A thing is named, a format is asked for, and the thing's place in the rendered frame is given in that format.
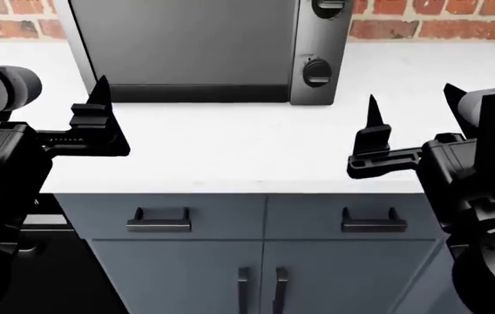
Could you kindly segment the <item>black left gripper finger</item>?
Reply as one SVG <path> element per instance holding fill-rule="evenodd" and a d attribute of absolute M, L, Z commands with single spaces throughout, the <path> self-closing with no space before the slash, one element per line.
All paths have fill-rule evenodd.
<path fill-rule="evenodd" d="M 70 133 L 78 139 L 77 156 L 128 156 L 131 148 L 112 108 L 106 75 L 98 79 L 84 104 L 73 104 Z"/>

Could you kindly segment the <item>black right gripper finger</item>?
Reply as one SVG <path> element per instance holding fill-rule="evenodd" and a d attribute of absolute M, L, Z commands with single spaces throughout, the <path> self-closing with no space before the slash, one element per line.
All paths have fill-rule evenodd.
<path fill-rule="evenodd" d="M 459 124 L 459 127 L 465 138 L 476 138 L 477 128 L 470 122 L 467 122 L 458 112 L 459 101 L 466 95 L 466 93 L 466 91 L 463 91 L 450 83 L 447 83 L 444 86 L 444 97 L 446 99 L 446 102 L 451 109 L 453 117 Z"/>
<path fill-rule="evenodd" d="M 360 155 L 389 151 L 390 133 L 391 126 L 383 122 L 377 101 L 371 94 L 366 127 L 356 133 L 353 154 Z"/>

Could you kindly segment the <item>black timer knob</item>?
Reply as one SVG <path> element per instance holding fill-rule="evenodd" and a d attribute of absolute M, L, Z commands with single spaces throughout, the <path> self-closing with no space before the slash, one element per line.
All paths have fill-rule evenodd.
<path fill-rule="evenodd" d="M 324 59 L 310 59 L 303 67 L 302 78 L 312 88 L 326 85 L 332 78 L 331 66 Z"/>

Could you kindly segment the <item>silver toaster oven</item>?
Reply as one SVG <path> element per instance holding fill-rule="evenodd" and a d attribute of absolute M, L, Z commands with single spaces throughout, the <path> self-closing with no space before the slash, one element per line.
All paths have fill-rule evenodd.
<path fill-rule="evenodd" d="M 67 30 L 59 15 L 59 8 L 67 0 L 52 0 L 55 4 L 64 34 L 71 48 Z M 339 74 L 342 66 L 343 54 L 349 35 L 354 0 L 346 0 L 347 6 L 336 17 L 321 19 L 312 10 L 311 0 L 296 0 L 298 9 L 295 15 L 293 40 L 293 67 L 289 80 L 289 99 L 285 102 L 261 103 L 288 103 L 299 106 L 328 106 L 333 103 Z M 310 59 L 324 59 L 332 69 L 332 78 L 329 83 L 312 88 L 304 83 L 302 78 L 303 67 Z M 163 103 L 255 103 L 255 102 L 163 102 Z"/>

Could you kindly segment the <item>toaster oven glass door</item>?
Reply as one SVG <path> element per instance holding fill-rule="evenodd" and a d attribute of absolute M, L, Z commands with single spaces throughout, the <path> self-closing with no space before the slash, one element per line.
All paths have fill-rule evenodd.
<path fill-rule="evenodd" d="M 67 0 L 87 88 L 121 103 L 285 102 L 296 0 Z"/>

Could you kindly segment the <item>grey drawer front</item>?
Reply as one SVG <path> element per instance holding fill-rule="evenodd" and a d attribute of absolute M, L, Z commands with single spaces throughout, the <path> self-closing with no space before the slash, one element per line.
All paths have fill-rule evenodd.
<path fill-rule="evenodd" d="M 260 240 L 267 198 L 254 194 L 59 194 L 65 215 L 86 240 Z M 191 232 L 128 232 L 137 208 L 190 208 Z"/>
<path fill-rule="evenodd" d="M 342 232 L 342 209 L 353 219 L 386 219 L 395 208 L 408 223 L 400 233 Z M 422 194 L 284 194 L 267 203 L 267 240 L 434 240 L 443 236 Z"/>

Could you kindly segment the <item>grey kitchen base cabinet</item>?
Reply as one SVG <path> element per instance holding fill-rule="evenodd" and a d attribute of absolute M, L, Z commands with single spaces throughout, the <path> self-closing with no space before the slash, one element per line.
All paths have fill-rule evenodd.
<path fill-rule="evenodd" d="M 101 241 L 231 241 L 231 242 L 261 242 L 261 266 L 259 274 L 259 311 L 261 314 L 261 280 L 263 269 L 264 245 L 266 242 L 306 242 L 306 241 L 343 241 L 343 240 L 267 240 L 264 232 L 266 228 L 267 203 L 270 195 L 264 195 L 266 207 L 263 217 L 263 236 L 260 240 L 101 240 Z M 396 302 L 394 310 L 390 314 L 438 314 L 443 312 L 456 313 L 459 308 L 454 303 L 450 289 L 451 259 L 444 250 L 444 236 L 434 239 L 435 246 L 425 259 L 414 278 L 411 280 L 407 291 Z"/>

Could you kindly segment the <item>black temperature knob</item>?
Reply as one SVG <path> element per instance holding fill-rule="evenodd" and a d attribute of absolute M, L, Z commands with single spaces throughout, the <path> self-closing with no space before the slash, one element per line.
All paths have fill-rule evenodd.
<path fill-rule="evenodd" d="M 321 19 L 331 19 L 339 15 L 347 6 L 346 0 L 311 0 L 314 13 Z"/>

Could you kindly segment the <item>grey cabinet door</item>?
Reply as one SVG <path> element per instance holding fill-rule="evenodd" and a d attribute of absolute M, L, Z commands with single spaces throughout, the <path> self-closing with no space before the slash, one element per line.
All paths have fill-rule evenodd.
<path fill-rule="evenodd" d="M 433 240 L 266 242 L 261 314 L 273 314 L 275 269 L 289 274 L 283 314 L 390 314 Z"/>
<path fill-rule="evenodd" d="M 248 314 L 259 311 L 261 242 L 90 242 L 130 314 L 238 314 L 238 269 L 250 268 Z"/>

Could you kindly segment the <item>black dishwasher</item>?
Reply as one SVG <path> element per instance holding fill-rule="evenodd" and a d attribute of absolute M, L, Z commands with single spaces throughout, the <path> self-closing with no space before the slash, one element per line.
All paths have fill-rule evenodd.
<path fill-rule="evenodd" d="M 24 220 L 0 314 L 129 314 L 52 194 Z"/>

